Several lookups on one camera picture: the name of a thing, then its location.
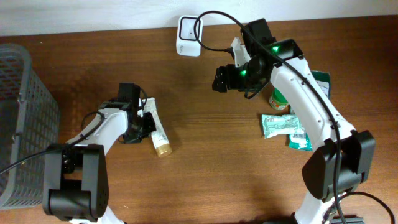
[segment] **wooden table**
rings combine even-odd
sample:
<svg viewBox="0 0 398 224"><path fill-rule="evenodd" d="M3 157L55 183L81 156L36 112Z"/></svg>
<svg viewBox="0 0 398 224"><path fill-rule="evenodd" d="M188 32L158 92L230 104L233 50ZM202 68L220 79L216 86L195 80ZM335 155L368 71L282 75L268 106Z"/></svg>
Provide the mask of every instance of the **wooden table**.
<svg viewBox="0 0 398 224"><path fill-rule="evenodd" d="M270 22L278 40L293 38L310 68L330 72L331 101L358 131L377 142L369 180L358 190L380 197L398 214L398 17ZM60 142L80 121L134 82L156 97L173 154L158 158L152 141L116 143L106 156L109 205L128 223L236 223L290 215L307 191L301 169L311 152L262 137L271 85L252 100L211 89L230 55L175 51L176 28L1 37L27 47L34 70L58 101ZM227 47L236 25L205 27L203 42ZM389 223L370 199L346 199L347 214ZM42 207L0 212L0 223L61 223Z"/></svg>

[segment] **white tube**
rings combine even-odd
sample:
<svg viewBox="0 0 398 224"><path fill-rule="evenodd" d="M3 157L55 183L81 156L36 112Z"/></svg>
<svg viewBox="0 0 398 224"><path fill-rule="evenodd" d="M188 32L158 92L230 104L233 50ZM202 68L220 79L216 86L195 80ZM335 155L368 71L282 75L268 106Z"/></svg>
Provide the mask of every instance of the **white tube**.
<svg viewBox="0 0 398 224"><path fill-rule="evenodd" d="M152 117L154 118L156 124L156 131L153 131L150 136L152 138L152 142L154 143L157 156L168 156L170 153L172 153L173 150L170 147L170 143L167 139L166 133L164 132L162 123L160 123L159 115L157 114L156 110L155 98L147 99L143 113L146 112L150 112L152 114Z"/></svg>

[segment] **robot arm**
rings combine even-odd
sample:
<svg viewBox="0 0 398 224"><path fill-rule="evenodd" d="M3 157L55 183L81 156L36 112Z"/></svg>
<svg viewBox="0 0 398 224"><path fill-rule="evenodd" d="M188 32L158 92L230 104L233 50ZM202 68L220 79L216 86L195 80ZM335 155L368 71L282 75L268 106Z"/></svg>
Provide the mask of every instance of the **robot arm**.
<svg viewBox="0 0 398 224"><path fill-rule="evenodd" d="M108 207L109 187L105 155L113 143L123 136L127 144L139 143L155 131L150 113L138 116L140 87L121 83L118 97L104 102L93 121L70 144L82 140L68 150L54 150L45 157L43 209L71 223L124 223ZM68 144L53 144L47 150ZM67 175L81 171L81 179Z"/></svg>
<svg viewBox="0 0 398 224"><path fill-rule="evenodd" d="M341 138L341 168L336 186L339 195L351 192L367 180L373 158L375 141L369 131L357 133L322 93L313 78L308 63L294 40L276 42L265 19L245 26L267 51L260 48L246 32L241 31L244 46L237 38L232 43L234 65L220 66L216 71L213 89L218 92L236 89L251 98L269 82L287 99L302 122L315 150L303 167L303 179L308 193L295 212L293 223L319 224L327 221L334 200L333 170L335 166L336 134L325 108L314 92L295 72L270 56L277 55L306 78L337 121Z"/></svg>

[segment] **plastic wrapper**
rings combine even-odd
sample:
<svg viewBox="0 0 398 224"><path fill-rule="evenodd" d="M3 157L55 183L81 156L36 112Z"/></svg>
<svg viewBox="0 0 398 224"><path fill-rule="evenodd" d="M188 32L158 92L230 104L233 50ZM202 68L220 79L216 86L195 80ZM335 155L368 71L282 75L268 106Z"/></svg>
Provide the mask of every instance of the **plastic wrapper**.
<svg viewBox="0 0 398 224"><path fill-rule="evenodd" d="M262 127L266 139L278 134L304 134L304 128L296 115L262 115Z"/></svg>

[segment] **tube cap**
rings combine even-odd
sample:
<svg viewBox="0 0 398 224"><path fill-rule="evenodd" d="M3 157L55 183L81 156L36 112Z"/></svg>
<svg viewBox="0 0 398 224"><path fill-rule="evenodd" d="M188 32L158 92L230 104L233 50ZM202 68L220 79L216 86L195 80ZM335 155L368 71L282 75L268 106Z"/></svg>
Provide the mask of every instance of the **tube cap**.
<svg viewBox="0 0 398 224"><path fill-rule="evenodd" d="M170 147L170 144L164 144L159 146L158 148L156 148L156 153L157 156L161 157L165 157L170 155L173 152L172 148Z"/></svg>

